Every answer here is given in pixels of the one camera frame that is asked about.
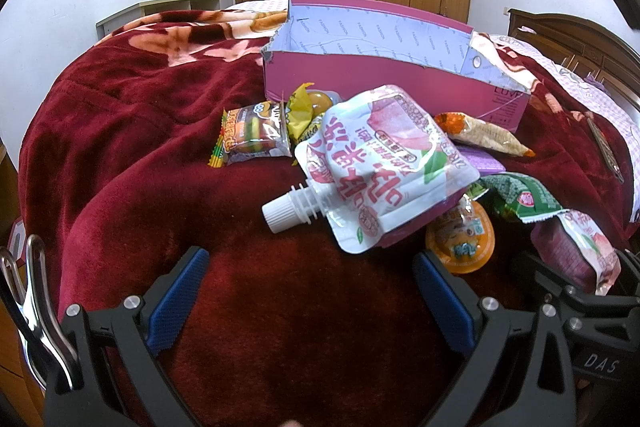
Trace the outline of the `orange jelly cup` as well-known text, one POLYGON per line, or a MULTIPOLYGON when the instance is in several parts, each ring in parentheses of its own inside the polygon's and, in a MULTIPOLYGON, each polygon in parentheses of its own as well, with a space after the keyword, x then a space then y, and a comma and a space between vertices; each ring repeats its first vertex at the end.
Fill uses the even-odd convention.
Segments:
POLYGON ((426 227, 425 246, 452 274, 468 274, 489 261, 495 250, 494 227, 479 202, 468 195, 426 227))

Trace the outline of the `small peach jelly pouch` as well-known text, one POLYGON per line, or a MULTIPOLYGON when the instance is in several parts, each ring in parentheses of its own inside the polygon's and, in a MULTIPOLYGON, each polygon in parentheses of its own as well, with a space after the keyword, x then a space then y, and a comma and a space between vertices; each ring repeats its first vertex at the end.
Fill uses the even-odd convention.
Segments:
POLYGON ((564 231, 575 243, 582 259, 594 272, 597 296, 605 296, 622 271, 620 258, 608 238, 591 217, 578 210, 565 209, 556 216, 564 231))

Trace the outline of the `green pea snack packet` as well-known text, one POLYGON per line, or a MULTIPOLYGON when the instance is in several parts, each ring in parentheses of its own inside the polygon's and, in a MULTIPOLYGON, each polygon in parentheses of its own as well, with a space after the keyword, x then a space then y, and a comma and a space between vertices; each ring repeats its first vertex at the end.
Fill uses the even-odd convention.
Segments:
POLYGON ((474 184, 503 219, 526 225, 546 221, 565 208, 539 180, 528 174, 502 172, 481 176, 474 184))

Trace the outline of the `purple plastic tin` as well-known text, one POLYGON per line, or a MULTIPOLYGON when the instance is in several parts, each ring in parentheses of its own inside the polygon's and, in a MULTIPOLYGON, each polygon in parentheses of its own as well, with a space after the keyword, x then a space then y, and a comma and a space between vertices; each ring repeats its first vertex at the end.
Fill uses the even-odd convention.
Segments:
POLYGON ((498 159, 491 156, 486 150, 458 145, 457 150, 480 173, 481 176, 495 176, 506 171, 498 159))

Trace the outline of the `large peach jelly pouch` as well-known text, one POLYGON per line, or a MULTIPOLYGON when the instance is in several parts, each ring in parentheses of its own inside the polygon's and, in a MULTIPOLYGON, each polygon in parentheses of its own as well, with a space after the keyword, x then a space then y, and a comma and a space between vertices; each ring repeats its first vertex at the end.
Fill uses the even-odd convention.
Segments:
POLYGON ((392 84, 329 108, 295 158, 306 181, 262 207, 268 227, 280 233, 323 217, 353 255, 399 242, 480 179, 434 118, 392 84))

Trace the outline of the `orange rice cracker packet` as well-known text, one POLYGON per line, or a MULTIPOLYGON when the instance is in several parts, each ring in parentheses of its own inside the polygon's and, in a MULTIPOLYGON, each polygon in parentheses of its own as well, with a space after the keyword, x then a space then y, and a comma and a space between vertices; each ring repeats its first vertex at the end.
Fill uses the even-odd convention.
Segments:
POLYGON ((454 142, 511 156, 535 156, 535 152, 518 141, 512 132, 491 122, 456 112, 440 113, 434 121, 454 142))

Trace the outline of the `burger gummy candy packet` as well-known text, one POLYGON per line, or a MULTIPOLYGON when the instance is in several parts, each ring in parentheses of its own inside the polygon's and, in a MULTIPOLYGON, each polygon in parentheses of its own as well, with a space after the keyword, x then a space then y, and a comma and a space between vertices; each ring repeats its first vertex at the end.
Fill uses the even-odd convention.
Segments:
POLYGON ((291 157, 282 101, 224 110, 208 165, 221 168, 257 158, 291 157))

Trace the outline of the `yellow candy wrapper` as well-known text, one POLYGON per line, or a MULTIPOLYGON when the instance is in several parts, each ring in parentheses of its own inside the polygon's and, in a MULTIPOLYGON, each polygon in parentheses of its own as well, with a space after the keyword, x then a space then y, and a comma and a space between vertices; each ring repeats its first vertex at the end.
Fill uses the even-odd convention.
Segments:
POLYGON ((314 84, 306 82, 301 84, 288 98, 286 103, 286 127, 288 127, 288 137, 292 141, 297 141, 304 131, 314 120, 312 115, 311 101, 307 92, 314 84))

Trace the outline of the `metal clip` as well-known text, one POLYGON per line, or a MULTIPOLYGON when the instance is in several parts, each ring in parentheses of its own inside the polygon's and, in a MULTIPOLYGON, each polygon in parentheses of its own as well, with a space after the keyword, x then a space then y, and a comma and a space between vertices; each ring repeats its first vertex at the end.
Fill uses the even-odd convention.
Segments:
POLYGON ((26 239, 25 267, 23 282, 9 249, 1 248, 1 299, 20 336, 25 363, 43 390, 51 375, 61 378, 62 391, 74 390, 80 384, 78 355, 53 311, 44 244, 36 234, 26 239))

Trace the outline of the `red floral blanket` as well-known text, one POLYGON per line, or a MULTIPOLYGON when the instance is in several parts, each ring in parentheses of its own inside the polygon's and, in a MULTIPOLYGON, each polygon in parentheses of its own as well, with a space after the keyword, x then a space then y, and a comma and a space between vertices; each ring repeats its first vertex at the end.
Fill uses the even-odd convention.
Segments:
POLYGON ((253 28, 154 17, 52 84, 18 189, 55 309, 116 307, 198 245, 208 270, 160 365, 202 425, 418 425, 462 363, 420 296, 421 237, 352 256, 326 221, 273 234, 262 205, 303 178, 292 161, 208 165, 222 112, 264 94, 253 28))

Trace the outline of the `pink checked bedsheet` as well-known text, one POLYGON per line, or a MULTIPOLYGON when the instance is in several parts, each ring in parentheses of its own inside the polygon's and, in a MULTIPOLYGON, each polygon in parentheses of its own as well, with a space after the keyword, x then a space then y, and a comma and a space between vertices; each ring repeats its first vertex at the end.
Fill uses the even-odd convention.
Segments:
POLYGON ((606 119, 618 131, 627 145, 631 160, 634 199, 632 200, 630 222, 638 222, 640 174, 639 127, 609 95, 591 86, 590 83, 578 77, 566 67, 556 64, 531 44, 509 36, 490 35, 489 38, 493 43, 505 44, 517 54, 532 58, 559 83, 566 93, 582 104, 582 106, 585 106, 591 113, 606 119))

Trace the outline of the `wooden headboard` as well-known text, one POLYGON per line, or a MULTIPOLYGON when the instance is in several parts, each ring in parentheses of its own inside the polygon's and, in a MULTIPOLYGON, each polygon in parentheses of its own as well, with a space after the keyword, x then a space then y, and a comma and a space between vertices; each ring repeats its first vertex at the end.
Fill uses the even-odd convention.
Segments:
POLYGON ((508 35, 579 77, 592 74, 631 116, 639 115, 639 53, 612 31, 573 15, 510 9, 508 35))

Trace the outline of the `pink cardboard box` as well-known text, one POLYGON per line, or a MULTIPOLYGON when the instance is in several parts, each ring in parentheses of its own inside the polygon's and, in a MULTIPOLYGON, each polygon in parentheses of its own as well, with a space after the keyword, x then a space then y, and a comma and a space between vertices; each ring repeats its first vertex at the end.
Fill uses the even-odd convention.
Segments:
POLYGON ((532 90, 471 26, 383 1, 288 0, 262 60, 273 100, 305 82, 343 100, 394 84, 431 115, 461 112, 509 131, 532 90))

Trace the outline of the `low white shelf unit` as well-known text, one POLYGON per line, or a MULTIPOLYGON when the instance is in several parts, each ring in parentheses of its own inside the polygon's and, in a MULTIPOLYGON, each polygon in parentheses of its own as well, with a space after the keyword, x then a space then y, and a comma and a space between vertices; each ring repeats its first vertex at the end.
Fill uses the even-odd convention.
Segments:
POLYGON ((148 0, 135 3, 96 22, 96 36, 102 39, 113 30, 158 12, 219 10, 221 0, 148 0))

